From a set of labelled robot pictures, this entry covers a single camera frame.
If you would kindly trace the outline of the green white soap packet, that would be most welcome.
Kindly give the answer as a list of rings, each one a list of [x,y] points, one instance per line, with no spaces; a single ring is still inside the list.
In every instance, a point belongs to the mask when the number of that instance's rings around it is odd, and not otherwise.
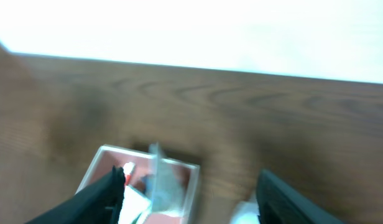
[[[140,215],[149,208],[151,201],[134,187],[125,186],[124,200],[118,224],[137,223]]]

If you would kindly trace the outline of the white square cardboard box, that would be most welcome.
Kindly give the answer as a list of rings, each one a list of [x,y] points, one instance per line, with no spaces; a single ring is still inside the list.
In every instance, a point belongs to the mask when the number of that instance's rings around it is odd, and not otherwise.
[[[140,152],[117,146],[103,145],[95,154],[77,192],[102,178],[102,176],[111,171],[113,166],[123,167],[125,163],[133,162],[136,164],[136,168],[129,186],[134,187],[150,199],[149,190],[151,188],[150,179],[152,177],[152,169],[150,167],[151,160],[152,154],[149,151]],[[150,204],[149,208],[137,219],[137,223],[187,224],[192,222],[195,195],[199,184],[200,166],[167,158],[166,156],[165,162],[172,165],[174,173],[185,191],[182,212],[180,216],[177,217],[171,217],[162,213],[152,213]]]

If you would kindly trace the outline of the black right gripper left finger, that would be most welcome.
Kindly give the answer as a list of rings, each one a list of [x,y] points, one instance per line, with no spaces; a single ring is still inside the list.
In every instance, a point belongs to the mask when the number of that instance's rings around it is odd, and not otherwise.
[[[124,200],[123,168],[106,175],[27,224],[117,224]]]

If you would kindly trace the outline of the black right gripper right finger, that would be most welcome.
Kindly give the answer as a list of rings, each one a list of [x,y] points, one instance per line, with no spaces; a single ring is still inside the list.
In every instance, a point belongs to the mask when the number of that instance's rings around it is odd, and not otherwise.
[[[267,169],[258,176],[256,199],[261,224],[343,224]]]

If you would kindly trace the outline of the clear foaming soap bottle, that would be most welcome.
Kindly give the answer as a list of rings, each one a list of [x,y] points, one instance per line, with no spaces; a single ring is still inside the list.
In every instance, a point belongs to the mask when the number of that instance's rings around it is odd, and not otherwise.
[[[150,167],[152,177],[149,190],[151,212],[171,217],[180,216],[183,209],[185,191],[177,179],[171,164],[165,162],[165,154],[158,143],[149,146],[152,154]]]

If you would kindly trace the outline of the white leaf-print lotion tube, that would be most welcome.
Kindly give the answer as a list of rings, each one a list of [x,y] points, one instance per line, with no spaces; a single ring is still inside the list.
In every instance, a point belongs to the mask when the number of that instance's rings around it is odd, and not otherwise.
[[[253,192],[248,200],[239,202],[234,209],[230,224],[260,224],[259,204],[256,193]]]

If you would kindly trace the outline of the red green toothpaste tube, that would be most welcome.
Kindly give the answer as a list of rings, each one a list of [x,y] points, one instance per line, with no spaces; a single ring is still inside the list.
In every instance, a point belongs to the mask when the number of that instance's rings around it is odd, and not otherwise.
[[[125,177],[125,183],[124,185],[129,185],[130,181],[133,177],[133,173],[136,168],[136,164],[133,162],[127,162],[123,165],[123,172],[124,172],[124,177]]]

